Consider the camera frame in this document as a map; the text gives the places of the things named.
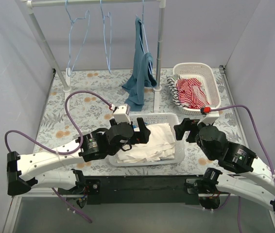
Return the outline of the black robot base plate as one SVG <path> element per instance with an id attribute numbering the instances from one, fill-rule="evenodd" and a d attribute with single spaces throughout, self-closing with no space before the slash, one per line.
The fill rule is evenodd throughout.
<path id="1" fill-rule="evenodd" d="M 199 184 L 201 175 L 170 176 L 85 176 L 80 188 L 61 195 L 87 196 L 88 205 L 132 203 L 181 203 L 216 209 L 221 195 Z"/>

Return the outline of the white basket with white cloths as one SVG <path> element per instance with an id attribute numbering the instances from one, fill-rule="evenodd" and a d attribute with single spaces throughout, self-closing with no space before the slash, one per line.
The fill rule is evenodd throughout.
<path id="1" fill-rule="evenodd" d="M 114 156 L 109 156 L 110 164 L 114 166 L 150 166 L 180 163 L 185 158 L 184 143 L 177 141 L 174 126 L 179 124 L 176 114 L 151 113 L 135 114 L 133 120 L 134 131 L 138 131 L 137 118 L 141 117 L 151 131 L 147 144 L 133 145 L 128 151 L 119 151 Z"/>

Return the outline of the red white striped tank top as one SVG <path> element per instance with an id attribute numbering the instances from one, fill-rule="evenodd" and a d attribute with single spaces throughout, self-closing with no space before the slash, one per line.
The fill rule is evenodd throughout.
<path id="1" fill-rule="evenodd" d="M 202 83 L 196 78 L 179 79 L 176 83 L 178 100 L 183 107 L 201 109 L 209 105 L 202 90 Z"/>

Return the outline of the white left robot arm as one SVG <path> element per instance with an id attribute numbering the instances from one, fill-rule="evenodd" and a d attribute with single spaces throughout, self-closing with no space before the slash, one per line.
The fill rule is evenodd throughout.
<path id="1" fill-rule="evenodd" d="M 7 154 L 7 194 L 25 194 L 37 186 L 59 187 L 81 194 L 86 185 L 80 172 L 60 175 L 54 170 L 81 161 L 101 160 L 120 150 L 126 152 L 126 146 L 131 150 L 135 144 L 147 144 L 151 131 L 143 118 L 137 118 L 137 123 L 136 131 L 132 122 L 117 123 L 112 119 L 109 129 L 98 128 L 51 151 L 21 155 L 10 150 Z"/>

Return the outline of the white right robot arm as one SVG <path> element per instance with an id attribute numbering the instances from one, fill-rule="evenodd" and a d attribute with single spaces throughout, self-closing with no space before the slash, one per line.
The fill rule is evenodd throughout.
<path id="1" fill-rule="evenodd" d="M 233 178 L 215 168 L 208 168 L 195 188 L 199 191 L 215 191 L 238 195 L 256 202 L 275 213 L 275 172 L 246 146 L 227 140 L 224 132 L 213 125 L 185 118 L 174 127 L 177 140 L 185 132 L 188 143 L 196 143 L 205 156 L 226 171 L 241 175 L 251 183 Z"/>

